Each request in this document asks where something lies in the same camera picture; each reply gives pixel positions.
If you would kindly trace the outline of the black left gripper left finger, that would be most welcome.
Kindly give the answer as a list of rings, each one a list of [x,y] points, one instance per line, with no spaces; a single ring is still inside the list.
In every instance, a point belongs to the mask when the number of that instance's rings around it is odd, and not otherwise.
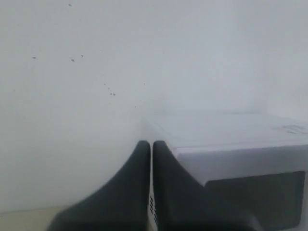
[[[145,231],[150,145],[139,141],[121,169],[98,191],[59,212],[49,231]]]

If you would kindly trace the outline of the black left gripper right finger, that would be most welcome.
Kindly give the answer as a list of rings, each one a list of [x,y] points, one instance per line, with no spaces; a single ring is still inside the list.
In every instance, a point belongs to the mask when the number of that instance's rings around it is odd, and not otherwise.
[[[164,141],[153,143],[157,228],[160,231],[261,231],[256,216],[199,184]]]

